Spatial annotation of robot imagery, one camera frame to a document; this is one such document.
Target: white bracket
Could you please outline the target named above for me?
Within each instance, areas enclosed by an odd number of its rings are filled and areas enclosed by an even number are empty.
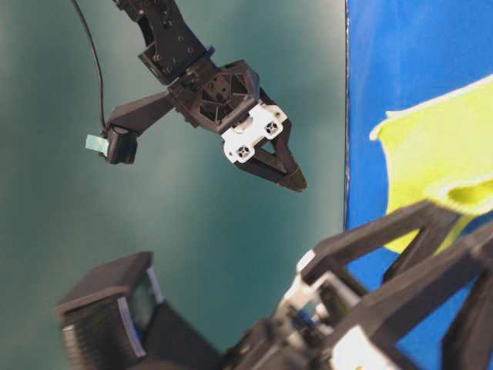
[[[249,111],[250,117],[223,135],[224,154],[231,163],[245,163],[255,154],[255,146],[262,140],[272,140],[283,132],[287,119],[279,106],[257,104]]]

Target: yellow cloth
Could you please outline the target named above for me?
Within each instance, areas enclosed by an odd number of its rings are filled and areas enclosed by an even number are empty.
[[[387,160],[387,213],[424,198],[464,216],[441,249],[493,209],[493,75],[400,112],[370,134]],[[398,253],[416,232],[387,247]]]

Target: green wall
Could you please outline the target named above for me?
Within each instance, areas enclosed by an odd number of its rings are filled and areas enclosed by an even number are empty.
[[[0,368],[67,368],[53,307],[91,267],[155,252],[166,298],[213,344],[268,315],[294,265],[343,226],[344,0],[178,1],[220,65],[246,59],[293,121],[302,194],[237,170],[220,138],[176,113],[136,164],[84,149],[97,82],[69,0],[0,1]],[[81,0],[115,105],[163,87],[137,59],[136,25]]]

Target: blue fabric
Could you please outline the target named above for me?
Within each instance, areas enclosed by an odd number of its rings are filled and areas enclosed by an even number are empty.
[[[349,0],[349,17],[346,227],[352,228],[382,217],[387,206],[384,153],[379,143],[368,139],[385,112],[406,109],[493,73],[493,2]],[[355,261],[350,270],[375,289],[395,256],[381,248]],[[440,368],[441,337],[467,293],[468,288],[459,291],[399,342],[422,368]]]

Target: wire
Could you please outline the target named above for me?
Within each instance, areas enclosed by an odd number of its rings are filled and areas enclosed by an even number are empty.
[[[91,31],[89,30],[89,26],[87,25],[86,18],[82,13],[79,3],[77,2],[77,0],[72,0],[72,4],[74,5],[75,10],[77,11],[77,15],[79,16],[80,21],[86,31],[87,40],[89,41],[89,47],[94,58],[94,63],[96,64],[96,74],[98,75],[99,81],[99,119],[101,120],[102,134],[106,135],[107,128],[104,107],[104,85],[102,82],[101,64],[99,63],[98,53],[96,52],[96,45],[94,44],[94,40],[92,39]]]

